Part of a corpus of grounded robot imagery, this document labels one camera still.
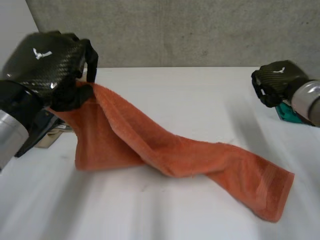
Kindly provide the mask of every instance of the orange towel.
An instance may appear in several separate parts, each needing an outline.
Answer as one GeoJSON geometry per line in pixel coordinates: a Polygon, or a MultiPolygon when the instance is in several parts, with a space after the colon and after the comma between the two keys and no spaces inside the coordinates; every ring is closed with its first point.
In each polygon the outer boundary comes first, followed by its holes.
{"type": "Polygon", "coordinates": [[[80,109],[55,112],[77,135],[78,170],[148,164],[175,178],[205,174],[262,219],[280,219],[293,173],[234,145],[174,135],[113,91],[93,90],[80,109]]]}

